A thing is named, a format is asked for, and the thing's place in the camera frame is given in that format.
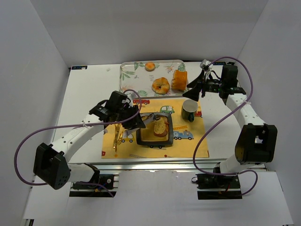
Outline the herb toast slice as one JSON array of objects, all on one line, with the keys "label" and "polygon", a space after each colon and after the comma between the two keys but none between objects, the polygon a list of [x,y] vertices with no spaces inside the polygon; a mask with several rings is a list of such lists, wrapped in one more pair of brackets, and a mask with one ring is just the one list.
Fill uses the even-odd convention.
[{"label": "herb toast slice", "polygon": [[158,120],[155,120],[153,132],[157,137],[166,136],[169,132],[168,118],[165,116],[160,116]]}]

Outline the orange bread loaf chunk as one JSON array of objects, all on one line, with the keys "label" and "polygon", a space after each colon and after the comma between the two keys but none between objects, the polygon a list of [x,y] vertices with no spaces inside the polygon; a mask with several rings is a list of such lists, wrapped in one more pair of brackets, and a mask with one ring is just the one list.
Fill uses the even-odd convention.
[{"label": "orange bread loaf chunk", "polygon": [[175,70],[172,78],[171,88],[177,91],[185,91],[187,85],[187,72]]}]

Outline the glazed bagel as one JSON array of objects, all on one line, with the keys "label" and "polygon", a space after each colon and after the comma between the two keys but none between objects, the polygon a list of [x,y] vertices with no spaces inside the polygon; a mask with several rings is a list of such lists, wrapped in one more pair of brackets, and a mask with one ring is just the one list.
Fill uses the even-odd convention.
[{"label": "glazed bagel", "polygon": [[151,87],[155,93],[160,95],[167,94],[170,90],[170,84],[165,77],[155,79]]}]

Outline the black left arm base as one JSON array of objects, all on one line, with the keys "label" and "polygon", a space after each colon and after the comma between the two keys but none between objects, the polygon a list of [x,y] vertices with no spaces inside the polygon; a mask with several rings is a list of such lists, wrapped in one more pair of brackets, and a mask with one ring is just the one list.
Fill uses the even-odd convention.
[{"label": "black left arm base", "polygon": [[97,185],[82,185],[73,183],[70,188],[70,197],[112,198],[116,195],[119,186],[119,175],[101,174]]}]

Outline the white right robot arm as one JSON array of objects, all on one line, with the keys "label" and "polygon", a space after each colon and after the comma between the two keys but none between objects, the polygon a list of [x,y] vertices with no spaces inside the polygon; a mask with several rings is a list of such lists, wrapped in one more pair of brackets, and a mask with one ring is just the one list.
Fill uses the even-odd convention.
[{"label": "white right robot arm", "polygon": [[203,61],[200,75],[190,82],[189,91],[184,97],[198,101],[207,92],[217,93],[224,104],[231,110],[241,132],[235,145],[235,153],[216,166],[214,176],[232,176],[245,171],[248,166],[272,162],[275,153],[277,128],[262,120],[250,104],[250,96],[238,86],[238,68],[235,65],[224,65],[222,74],[213,79],[212,63]]}]

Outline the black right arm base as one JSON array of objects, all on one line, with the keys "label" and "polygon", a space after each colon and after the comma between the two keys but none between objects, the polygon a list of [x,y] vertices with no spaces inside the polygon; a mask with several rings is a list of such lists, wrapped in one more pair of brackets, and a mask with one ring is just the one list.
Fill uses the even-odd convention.
[{"label": "black right arm base", "polygon": [[242,199],[238,176],[196,174],[191,182],[197,186],[199,200]]}]

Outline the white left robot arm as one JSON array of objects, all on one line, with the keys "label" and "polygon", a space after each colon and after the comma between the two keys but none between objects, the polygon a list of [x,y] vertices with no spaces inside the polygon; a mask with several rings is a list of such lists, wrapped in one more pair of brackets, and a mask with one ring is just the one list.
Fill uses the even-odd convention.
[{"label": "white left robot arm", "polygon": [[130,98],[122,92],[112,92],[108,100],[94,106],[83,122],[73,125],[69,133],[53,143],[38,146],[33,172],[46,184],[58,190],[66,183],[97,186],[100,171],[88,163],[69,163],[73,155],[96,134],[103,132],[111,124],[121,124],[128,134],[160,119],[157,113],[141,118],[140,107],[131,104]]}]

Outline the green mug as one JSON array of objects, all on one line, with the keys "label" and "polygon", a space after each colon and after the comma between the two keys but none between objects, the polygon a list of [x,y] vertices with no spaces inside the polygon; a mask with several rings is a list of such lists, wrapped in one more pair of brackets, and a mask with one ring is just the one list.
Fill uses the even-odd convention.
[{"label": "green mug", "polygon": [[198,110],[198,103],[194,100],[187,99],[182,104],[181,116],[184,120],[193,122]]}]

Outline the gold fork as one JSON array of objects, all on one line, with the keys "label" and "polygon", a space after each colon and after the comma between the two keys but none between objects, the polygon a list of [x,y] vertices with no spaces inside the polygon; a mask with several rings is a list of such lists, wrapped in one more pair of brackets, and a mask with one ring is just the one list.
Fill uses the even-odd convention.
[{"label": "gold fork", "polygon": [[115,152],[117,152],[119,131],[120,131],[120,124],[115,124],[114,140],[113,140],[113,149],[114,149]]}]

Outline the gold spoon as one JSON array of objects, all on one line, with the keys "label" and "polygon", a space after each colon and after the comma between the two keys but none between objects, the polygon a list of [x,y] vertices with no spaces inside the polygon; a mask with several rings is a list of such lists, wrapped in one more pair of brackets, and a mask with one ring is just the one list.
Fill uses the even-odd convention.
[{"label": "gold spoon", "polygon": [[124,128],[120,123],[120,131],[119,131],[119,139],[118,139],[118,145],[120,145],[122,143],[122,137],[123,137],[123,133],[124,133]]}]

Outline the black square amber plate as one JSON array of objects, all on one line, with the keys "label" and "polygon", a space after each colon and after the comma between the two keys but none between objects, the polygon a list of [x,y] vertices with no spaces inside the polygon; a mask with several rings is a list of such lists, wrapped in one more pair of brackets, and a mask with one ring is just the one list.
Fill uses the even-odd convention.
[{"label": "black square amber plate", "polygon": [[150,124],[146,125],[146,128],[139,129],[136,131],[136,142],[138,145],[148,146],[150,148],[158,147],[162,148],[164,146],[172,145],[173,144],[173,122],[172,117],[169,113],[158,113],[160,116],[165,116],[168,118],[169,123],[169,132],[164,137],[157,137],[154,135],[154,123],[155,121],[151,122]]}]

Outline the yellow car print placemat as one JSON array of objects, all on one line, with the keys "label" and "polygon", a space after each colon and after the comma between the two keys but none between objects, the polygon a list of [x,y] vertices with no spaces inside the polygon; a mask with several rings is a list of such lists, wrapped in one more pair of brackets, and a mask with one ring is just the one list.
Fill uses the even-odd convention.
[{"label": "yellow car print placemat", "polygon": [[117,158],[190,158],[195,147],[205,133],[204,121],[201,116],[201,108],[198,107],[197,116],[193,122],[184,120],[181,116],[184,98],[171,99],[144,99],[142,100],[141,113],[169,113],[173,122],[173,144],[162,148],[150,148],[138,145],[136,132],[128,137],[123,133],[122,143],[118,145],[117,152],[113,149],[115,126],[107,127],[103,136],[103,159]]}]

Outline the floral serving tray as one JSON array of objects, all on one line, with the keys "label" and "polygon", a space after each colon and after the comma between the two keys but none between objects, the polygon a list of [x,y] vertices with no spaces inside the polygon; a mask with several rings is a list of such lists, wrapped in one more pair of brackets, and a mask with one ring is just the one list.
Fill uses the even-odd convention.
[{"label": "floral serving tray", "polygon": [[185,63],[182,60],[158,60],[153,61],[155,69],[147,71],[145,64],[148,61],[125,62],[120,65],[119,91],[127,89],[135,90],[142,98],[177,97],[182,92],[170,89],[166,94],[157,94],[152,90],[152,84],[156,79],[164,77],[169,83],[172,82],[176,70],[185,72]]}]

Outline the small round bun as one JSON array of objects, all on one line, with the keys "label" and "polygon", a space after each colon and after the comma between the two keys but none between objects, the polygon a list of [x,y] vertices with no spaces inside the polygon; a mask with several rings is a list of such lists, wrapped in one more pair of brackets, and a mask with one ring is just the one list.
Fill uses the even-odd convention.
[{"label": "small round bun", "polygon": [[147,62],[144,66],[145,66],[145,70],[147,71],[153,71],[156,68],[153,62]]}]

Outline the blue table label left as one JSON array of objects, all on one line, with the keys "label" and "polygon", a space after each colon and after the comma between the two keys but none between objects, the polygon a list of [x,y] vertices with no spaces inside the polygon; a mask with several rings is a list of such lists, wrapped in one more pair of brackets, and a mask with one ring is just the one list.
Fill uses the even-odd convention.
[{"label": "blue table label left", "polygon": [[86,70],[87,65],[78,65],[78,66],[72,66],[71,70]]}]

